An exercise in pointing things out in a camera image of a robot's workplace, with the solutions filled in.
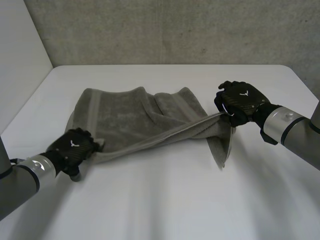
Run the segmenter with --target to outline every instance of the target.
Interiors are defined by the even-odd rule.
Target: white wall
[[[0,0],[0,134],[52,70],[23,0]]]

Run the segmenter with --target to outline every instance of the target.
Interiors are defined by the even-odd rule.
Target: logo on robotic hand
[[[80,145],[75,145],[72,140],[70,141],[70,143],[71,143],[71,147],[80,147]]]
[[[246,93],[240,93],[242,96],[249,96],[249,91],[247,90]]]

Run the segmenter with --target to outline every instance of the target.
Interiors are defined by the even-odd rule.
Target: gray wall
[[[319,0],[25,3],[55,67],[281,64],[320,98]]]

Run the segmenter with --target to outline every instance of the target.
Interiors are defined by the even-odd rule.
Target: robotic hand
[[[222,83],[214,103],[220,112],[227,112],[231,127],[235,128],[248,122],[255,122],[261,128],[260,134],[267,143],[276,145],[278,142],[263,131],[264,122],[271,112],[281,107],[273,105],[258,89],[246,82]]]
[[[77,128],[67,131],[40,155],[52,162],[56,175],[63,171],[70,176],[71,180],[78,182],[80,180],[79,165],[92,153],[97,152],[99,147],[88,131]]]
[[[320,103],[311,119],[284,106],[271,104],[254,86],[245,82],[221,84],[214,103],[227,112],[230,125],[237,127],[255,122],[267,143],[281,143],[306,162],[320,170]]]

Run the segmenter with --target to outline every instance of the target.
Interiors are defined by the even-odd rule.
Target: gray towel
[[[68,121],[66,129],[71,128],[88,130],[95,139],[105,140],[95,163],[184,139],[206,138],[220,168],[225,166],[233,134],[226,115],[208,116],[186,87],[174,94],[155,95],[143,87],[126,92],[87,88]]]

